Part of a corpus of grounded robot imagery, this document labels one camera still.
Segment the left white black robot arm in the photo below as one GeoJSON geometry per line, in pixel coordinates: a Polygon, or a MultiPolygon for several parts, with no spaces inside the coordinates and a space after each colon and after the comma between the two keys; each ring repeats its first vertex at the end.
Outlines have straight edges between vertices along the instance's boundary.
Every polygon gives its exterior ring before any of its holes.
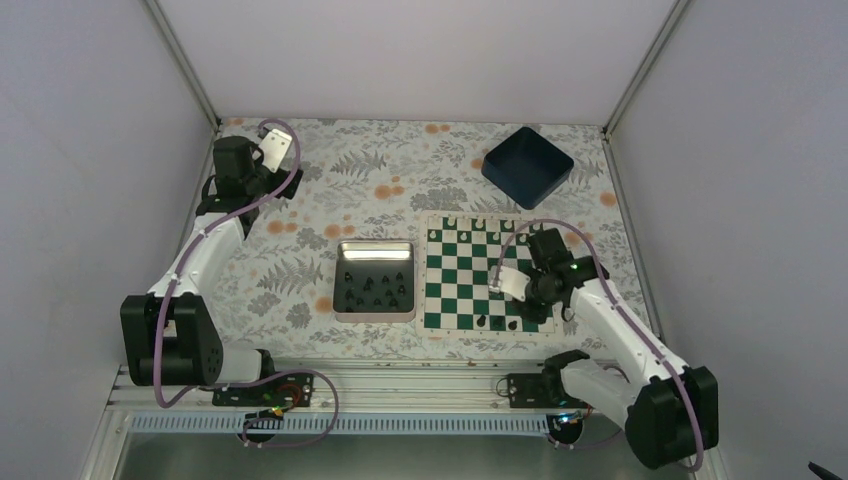
{"type": "Polygon", "coordinates": [[[128,370],[137,386],[238,383],[255,405],[270,402],[278,377],[268,353],[223,343],[206,302],[246,240],[261,203],[292,198],[302,178],[282,165],[295,137],[279,129],[260,142],[228,136],[213,144],[214,172],[201,191],[194,226],[166,273],[145,294],[129,295],[119,316],[128,370]]]}

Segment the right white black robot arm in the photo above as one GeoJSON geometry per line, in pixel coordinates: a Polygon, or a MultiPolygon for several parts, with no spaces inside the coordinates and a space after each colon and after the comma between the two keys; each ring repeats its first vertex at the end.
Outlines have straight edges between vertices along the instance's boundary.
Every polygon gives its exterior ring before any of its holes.
{"type": "Polygon", "coordinates": [[[560,305],[587,321],[614,355],[603,365],[581,350],[545,359],[536,376],[539,404],[593,408],[623,432],[631,451],[647,468],[680,465],[698,471],[707,450],[719,440],[718,382],[705,366],[692,367],[672,352],[619,294],[596,251],[577,258],[559,232],[562,222],[536,221],[515,228],[505,243],[524,235],[532,268],[507,267],[500,257],[492,270],[491,292],[504,294],[522,319],[546,321],[560,305]]]}

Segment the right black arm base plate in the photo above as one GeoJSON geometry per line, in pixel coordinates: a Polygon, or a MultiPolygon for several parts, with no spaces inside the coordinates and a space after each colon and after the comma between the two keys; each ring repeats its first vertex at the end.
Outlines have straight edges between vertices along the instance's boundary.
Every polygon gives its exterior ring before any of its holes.
{"type": "Polygon", "coordinates": [[[567,404],[540,373],[508,374],[496,381],[495,392],[506,398],[513,409],[553,409],[567,404]]]}

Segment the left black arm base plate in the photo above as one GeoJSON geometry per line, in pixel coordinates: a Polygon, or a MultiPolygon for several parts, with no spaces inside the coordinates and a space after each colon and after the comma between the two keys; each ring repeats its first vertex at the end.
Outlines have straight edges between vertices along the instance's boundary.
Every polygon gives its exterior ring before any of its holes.
{"type": "Polygon", "coordinates": [[[289,374],[263,385],[250,388],[230,388],[213,393],[212,404],[218,407],[308,407],[314,385],[314,375],[289,374]]]}

